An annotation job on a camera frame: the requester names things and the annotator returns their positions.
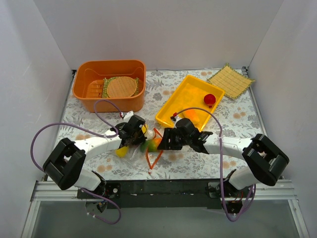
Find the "clear zip top bag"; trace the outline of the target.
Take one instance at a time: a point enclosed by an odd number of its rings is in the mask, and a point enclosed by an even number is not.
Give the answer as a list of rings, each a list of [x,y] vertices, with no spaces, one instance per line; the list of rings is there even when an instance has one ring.
[[[162,135],[156,128],[149,130],[147,124],[142,127],[142,132],[147,139],[139,146],[139,148],[142,153],[145,153],[145,158],[149,166],[148,174],[151,174],[154,166],[163,154],[163,151],[158,149],[158,146],[162,140]],[[152,163],[150,162],[150,153],[158,153],[158,156]]]

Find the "square yellow bamboo mat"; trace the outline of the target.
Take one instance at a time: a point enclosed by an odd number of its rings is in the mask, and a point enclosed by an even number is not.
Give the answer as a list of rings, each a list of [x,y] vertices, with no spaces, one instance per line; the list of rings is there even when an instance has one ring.
[[[235,100],[239,98],[255,80],[233,69],[229,64],[222,67],[207,80],[208,83],[225,91],[225,96]]]

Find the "yellow orange fake mango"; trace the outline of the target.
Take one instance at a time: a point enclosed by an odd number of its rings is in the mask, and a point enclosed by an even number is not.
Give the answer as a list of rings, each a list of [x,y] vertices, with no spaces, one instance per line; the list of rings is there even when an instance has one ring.
[[[189,119],[194,125],[200,122],[200,118],[195,109],[189,109],[182,112],[183,116]]]

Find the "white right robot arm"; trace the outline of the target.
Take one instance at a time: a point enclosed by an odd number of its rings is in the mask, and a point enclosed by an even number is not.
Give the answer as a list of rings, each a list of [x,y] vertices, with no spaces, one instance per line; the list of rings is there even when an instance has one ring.
[[[165,128],[158,149],[181,150],[183,146],[198,153],[222,154],[247,163],[224,179],[224,192],[230,197],[257,183],[274,186],[289,164],[288,156],[264,134],[253,138],[219,137],[199,131],[189,119],[180,119],[173,128]]]

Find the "orange green fake mango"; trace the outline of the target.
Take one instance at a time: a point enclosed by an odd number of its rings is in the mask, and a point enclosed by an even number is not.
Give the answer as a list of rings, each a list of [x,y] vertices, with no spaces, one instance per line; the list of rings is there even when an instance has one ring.
[[[161,138],[154,138],[154,139],[146,140],[140,146],[140,151],[141,152],[148,151],[149,153],[155,153],[158,151],[158,146],[159,146],[160,142],[161,142]]]

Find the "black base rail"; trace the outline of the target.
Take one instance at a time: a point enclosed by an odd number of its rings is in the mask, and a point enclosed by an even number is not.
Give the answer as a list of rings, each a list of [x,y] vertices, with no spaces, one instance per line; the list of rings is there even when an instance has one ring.
[[[120,208],[222,209],[219,179],[110,180],[102,196]]]

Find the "yellow plastic tray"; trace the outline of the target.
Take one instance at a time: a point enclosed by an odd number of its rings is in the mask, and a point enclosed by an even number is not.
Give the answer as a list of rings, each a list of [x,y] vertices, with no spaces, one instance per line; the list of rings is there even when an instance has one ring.
[[[209,107],[204,103],[204,97],[208,94],[215,96],[215,103],[212,107]],[[214,113],[224,94],[225,91],[219,87],[194,76],[187,75],[156,114],[155,118],[160,125],[164,127],[173,127],[174,122],[170,117],[182,109],[198,107],[205,109],[210,113]]]

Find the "floral table cloth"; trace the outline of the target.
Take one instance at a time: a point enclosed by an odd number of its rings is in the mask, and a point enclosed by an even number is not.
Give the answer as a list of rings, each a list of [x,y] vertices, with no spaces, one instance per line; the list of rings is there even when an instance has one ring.
[[[201,80],[208,80],[216,73],[213,69],[204,70],[149,70],[146,73],[145,103],[138,115],[144,118],[150,128],[163,132],[156,119],[172,93],[187,75]],[[99,118],[88,112],[83,104],[68,94],[62,121],[70,126],[62,126],[58,139],[68,137],[71,140],[87,139],[91,131],[100,133],[107,129],[107,123],[118,124],[117,113],[104,113]],[[263,123],[259,117],[257,104],[251,89],[245,91],[238,99],[224,97],[214,112],[214,118],[205,126],[206,131],[221,133],[225,137],[251,138],[263,133]],[[150,154],[152,163],[158,154]],[[225,156],[197,153],[190,147],[180,151],[165,151],[156,163],[151,174],[145,154],[137,148],[129,150],[123,158],[112,151],[98,155],[84,164],[84,168],[99,173],[106,180],[136,179],[210,179],[220,174],[228,174],[233,169],[245,166],[245,162]]]

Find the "orange plastic tub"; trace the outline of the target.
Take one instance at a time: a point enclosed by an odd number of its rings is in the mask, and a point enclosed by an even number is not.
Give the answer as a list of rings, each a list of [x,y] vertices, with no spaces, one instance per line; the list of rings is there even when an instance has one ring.
[[[132,97],[109,98],[109,100],[123,112],[137,112],[144,105],[146,89],[146,66],[139,60],[88,61],[78,68],[72,93],[87,111],[93,113],[95,102],[102,98],[104,79],[121,76],[138,79],[138,93]]]

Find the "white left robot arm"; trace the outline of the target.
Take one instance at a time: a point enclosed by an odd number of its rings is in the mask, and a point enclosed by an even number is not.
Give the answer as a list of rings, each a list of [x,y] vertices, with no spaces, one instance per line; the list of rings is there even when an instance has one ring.
[[[126,115],[123,122],[101,137],[71,141],[62,139],[43,165],[45,173],[62,190],[72,186],[85,188],[94,198],[105,194],[105,180],[94,171],[83,169],[84,162],[107,151],[139,145],[146,140],[142,131],[145,120],[140,116]]]

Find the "yellow fake lemon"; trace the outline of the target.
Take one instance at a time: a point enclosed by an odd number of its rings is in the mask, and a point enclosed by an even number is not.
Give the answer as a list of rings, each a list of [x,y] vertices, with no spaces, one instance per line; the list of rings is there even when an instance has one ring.
[[[115,151],[115,154],[116,154],[118,157],[123,158],[123,157],[126,156],[126,154],[128,153],[128,151],[129,151],[129,147],[128,147],[128,146],[124,146],[124,147],[121,147],[121,148],[117,149],[117,150]]]

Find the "red fake apple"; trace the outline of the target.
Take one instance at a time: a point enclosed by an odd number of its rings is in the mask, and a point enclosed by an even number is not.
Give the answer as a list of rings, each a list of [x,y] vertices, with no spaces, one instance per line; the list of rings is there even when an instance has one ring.
[[[216,97],[213,94],[207,94],[204,96],[204,103],[211,108],[216,103]]]

